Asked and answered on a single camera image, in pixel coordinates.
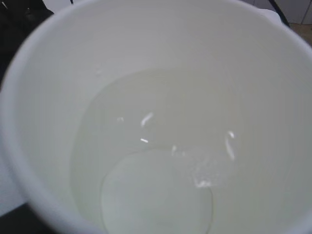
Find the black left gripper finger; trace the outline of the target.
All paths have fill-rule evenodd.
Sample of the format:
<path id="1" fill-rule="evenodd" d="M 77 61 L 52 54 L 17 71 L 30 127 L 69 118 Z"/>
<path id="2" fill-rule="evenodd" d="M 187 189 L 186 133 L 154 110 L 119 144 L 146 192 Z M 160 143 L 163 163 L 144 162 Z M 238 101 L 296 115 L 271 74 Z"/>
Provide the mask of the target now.
<path id="1" fill-rule="evenodd" d="M 59 234 L 23 203 L 0 217 L 1 234 Z"/>

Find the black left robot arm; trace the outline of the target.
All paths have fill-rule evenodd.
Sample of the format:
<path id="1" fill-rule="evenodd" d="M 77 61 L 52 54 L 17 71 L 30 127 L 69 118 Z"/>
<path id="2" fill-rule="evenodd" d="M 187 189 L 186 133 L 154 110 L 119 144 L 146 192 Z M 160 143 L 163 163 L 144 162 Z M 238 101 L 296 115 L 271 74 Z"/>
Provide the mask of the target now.
<path id="1" fill-rule="evenodd" d="M 2 0 L 0 2 L 0 82 L 21 44 L 54 14 L 42 0 Z M 0 213 L 2 234 L 55 234 L 27 203 Z"/>

